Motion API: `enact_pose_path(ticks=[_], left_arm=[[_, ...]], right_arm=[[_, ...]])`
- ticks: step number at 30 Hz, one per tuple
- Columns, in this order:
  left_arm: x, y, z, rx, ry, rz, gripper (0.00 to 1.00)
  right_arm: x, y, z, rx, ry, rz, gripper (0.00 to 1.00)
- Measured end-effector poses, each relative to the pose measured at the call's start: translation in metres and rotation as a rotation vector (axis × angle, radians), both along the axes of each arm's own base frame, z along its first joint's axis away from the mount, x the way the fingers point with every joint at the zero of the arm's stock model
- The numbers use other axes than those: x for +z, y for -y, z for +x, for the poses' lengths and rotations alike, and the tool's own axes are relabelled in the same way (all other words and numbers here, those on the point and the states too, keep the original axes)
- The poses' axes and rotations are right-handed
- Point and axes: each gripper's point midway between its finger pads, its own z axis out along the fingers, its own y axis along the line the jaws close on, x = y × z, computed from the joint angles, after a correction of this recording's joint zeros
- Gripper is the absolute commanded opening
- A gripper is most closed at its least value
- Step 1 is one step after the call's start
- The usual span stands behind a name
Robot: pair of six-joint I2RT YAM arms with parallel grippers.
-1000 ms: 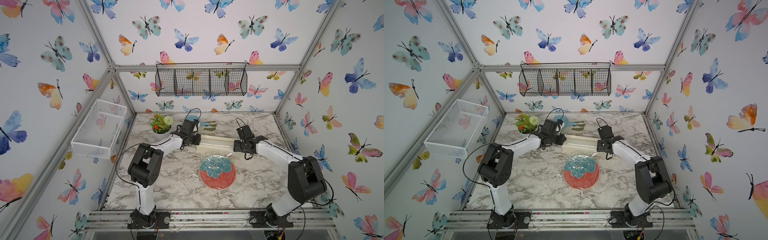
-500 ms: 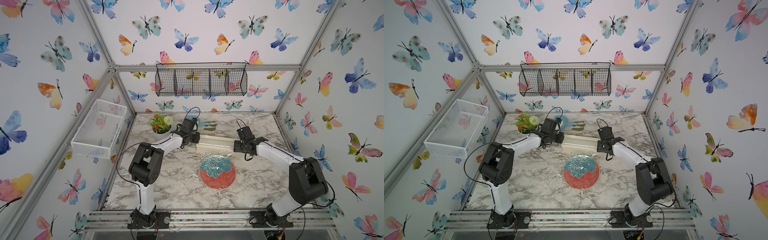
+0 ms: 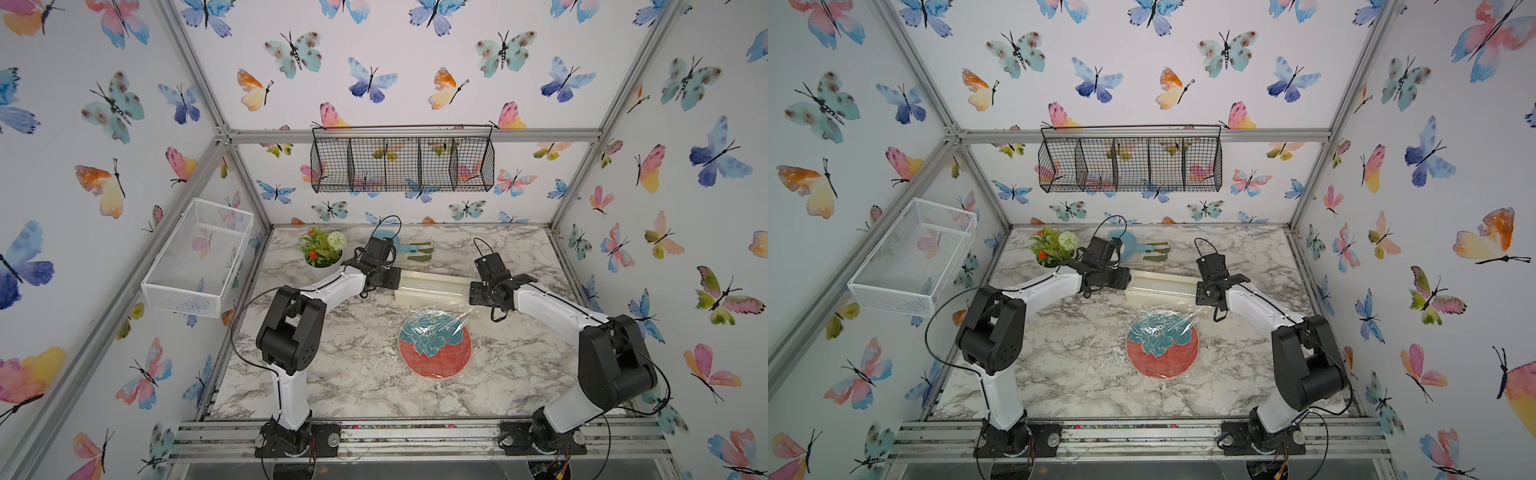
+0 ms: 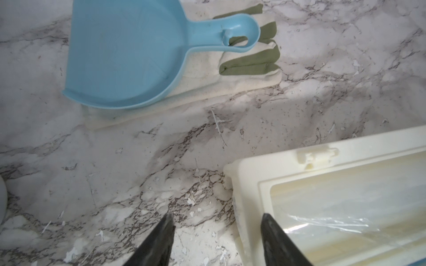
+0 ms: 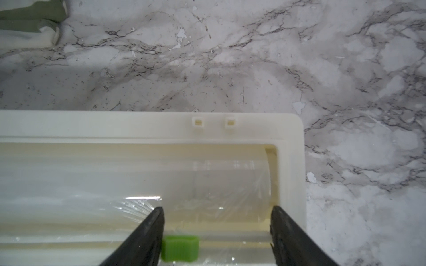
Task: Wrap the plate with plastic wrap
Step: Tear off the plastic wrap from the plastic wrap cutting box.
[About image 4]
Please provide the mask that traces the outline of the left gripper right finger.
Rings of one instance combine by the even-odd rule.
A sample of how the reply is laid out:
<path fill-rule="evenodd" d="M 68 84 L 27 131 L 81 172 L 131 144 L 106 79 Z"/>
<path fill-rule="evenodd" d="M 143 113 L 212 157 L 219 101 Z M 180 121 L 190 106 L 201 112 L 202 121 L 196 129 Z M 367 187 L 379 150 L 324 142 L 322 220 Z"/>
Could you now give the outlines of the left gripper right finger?
<path fill-rule="evenodd" d="M 266 266 L 313 266 L 269 213 L 260 228 Z"/>

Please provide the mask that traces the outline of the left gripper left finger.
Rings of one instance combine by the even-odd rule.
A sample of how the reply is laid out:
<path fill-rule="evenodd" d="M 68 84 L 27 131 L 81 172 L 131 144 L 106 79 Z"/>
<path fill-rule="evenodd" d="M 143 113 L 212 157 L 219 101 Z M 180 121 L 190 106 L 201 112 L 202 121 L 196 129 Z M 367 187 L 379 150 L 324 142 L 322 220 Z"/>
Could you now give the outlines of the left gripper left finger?
<path fill-rule="evenodd" d="M 174 243 L 172 214 L 165 214 L 123 266 L 168 266 Z"/>

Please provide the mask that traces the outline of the clear plastic wrap sheet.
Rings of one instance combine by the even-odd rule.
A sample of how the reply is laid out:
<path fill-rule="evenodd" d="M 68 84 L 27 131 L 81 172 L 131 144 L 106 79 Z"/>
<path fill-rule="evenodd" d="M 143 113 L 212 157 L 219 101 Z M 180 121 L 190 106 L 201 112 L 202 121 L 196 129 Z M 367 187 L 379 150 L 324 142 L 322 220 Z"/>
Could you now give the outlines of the clear plastic wrap sheet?
<path fill-rule="evenodd" d="M 426 256 L 426 160 L 358 166 L 271 188 L 274 218 L 316 266 L 404 266 Z"/>

